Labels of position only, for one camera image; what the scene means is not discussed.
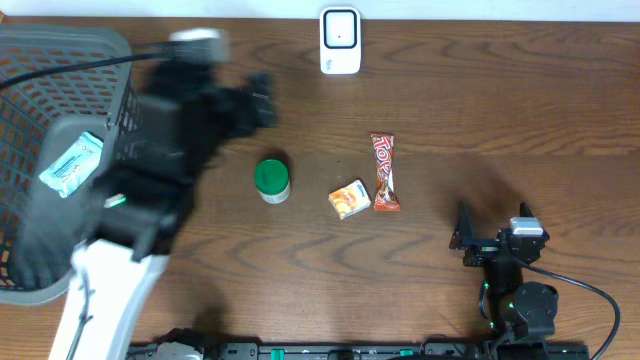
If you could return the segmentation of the green lid jar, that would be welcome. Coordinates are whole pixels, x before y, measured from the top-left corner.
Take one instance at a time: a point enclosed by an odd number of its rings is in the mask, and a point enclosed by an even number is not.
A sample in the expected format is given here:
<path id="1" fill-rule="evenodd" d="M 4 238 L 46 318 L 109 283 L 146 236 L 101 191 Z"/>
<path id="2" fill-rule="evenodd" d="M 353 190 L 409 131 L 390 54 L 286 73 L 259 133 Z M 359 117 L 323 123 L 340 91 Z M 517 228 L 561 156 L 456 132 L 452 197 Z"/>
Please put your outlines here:
<path id="1" fill-rule="evenodd" d="M 291 193 L 288 168 L 277 159 L 267 159 L 256 166 L 254 183 L 260 197 L 269 204 L 280 204 Z"/>

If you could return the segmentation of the light green tissue pack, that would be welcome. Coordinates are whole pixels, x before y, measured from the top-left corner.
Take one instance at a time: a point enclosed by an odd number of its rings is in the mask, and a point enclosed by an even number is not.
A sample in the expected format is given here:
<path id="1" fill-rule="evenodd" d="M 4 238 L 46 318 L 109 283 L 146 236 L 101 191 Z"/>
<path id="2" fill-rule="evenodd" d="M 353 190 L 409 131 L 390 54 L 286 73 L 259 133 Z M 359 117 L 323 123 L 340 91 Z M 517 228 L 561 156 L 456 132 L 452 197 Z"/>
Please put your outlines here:
<path id="1" fill-rule="evenodd" d="M 72 195 L 98 168 L 103 141 L 83 132 L 51 165 L 39 174 L 39 180 L 61 198 Z"/>

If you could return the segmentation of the red chocolate bar wrapper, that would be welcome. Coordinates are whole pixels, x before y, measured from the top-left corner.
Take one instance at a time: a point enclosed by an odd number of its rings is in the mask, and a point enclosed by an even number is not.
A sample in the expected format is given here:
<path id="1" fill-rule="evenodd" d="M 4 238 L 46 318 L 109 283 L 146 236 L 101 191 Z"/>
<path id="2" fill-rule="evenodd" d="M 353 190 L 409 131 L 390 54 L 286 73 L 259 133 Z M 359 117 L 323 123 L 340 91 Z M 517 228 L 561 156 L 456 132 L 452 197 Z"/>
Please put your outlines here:
<path id="1" fill-rule="evenodd" d="M 379 212 L 399 212 L 400 203 L 394 190 L 392 167 L 394 135 L 372 132 L 370 136 L 376 160 L 377 177 L 374 210 Z"/>

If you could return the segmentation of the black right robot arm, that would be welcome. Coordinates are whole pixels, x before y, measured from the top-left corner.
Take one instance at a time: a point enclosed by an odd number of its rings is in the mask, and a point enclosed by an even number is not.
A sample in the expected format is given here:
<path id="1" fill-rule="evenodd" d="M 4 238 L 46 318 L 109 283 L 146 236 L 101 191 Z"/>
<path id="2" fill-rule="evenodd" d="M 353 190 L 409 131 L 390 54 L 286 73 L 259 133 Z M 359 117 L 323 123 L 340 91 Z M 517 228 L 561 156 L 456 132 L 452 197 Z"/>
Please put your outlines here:
<path id="1" fill-rule="evenodd" d="M 526 203 L 493 238 L 478 237 L 468 207 L 460 205 L 449 248 L 464 252 L 464 266 L 483 270 L 480 314 L 509 342 L 535 341 L 555 332 L 557 290 L 523 278 L 523 269 L 540 258 L 549 239 Z"/>

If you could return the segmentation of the small orange box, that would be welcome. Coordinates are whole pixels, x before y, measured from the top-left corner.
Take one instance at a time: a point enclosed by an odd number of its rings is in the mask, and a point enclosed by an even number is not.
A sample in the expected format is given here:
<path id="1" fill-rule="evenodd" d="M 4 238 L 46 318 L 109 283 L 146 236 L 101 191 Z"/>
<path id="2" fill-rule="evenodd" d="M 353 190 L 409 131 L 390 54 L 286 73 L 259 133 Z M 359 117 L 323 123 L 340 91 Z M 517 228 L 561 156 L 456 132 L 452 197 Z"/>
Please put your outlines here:
<path id="1" fill-rule="evenodd" d="M 367 209 L 371 205 L 369 194 L 360 180 L 355 180 L 330 193 L 328 200 L 340 220 Z"/>

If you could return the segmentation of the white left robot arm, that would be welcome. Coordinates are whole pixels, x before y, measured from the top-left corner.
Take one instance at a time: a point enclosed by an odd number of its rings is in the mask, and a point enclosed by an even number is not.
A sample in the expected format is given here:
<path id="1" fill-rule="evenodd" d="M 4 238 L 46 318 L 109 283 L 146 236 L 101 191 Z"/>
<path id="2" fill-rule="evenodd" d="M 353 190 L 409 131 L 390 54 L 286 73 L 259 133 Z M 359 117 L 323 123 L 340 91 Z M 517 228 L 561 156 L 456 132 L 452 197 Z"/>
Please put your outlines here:
<path id="1" fill-rule="evenodd" d="M 136 130 L 91 184 L 52 359 L 123 359 L 144 303 L 190 217 L 209 158 L 275 121 L 272 78 L 217 84 L 209 65 L 161 63 L 139 97 Z"/>

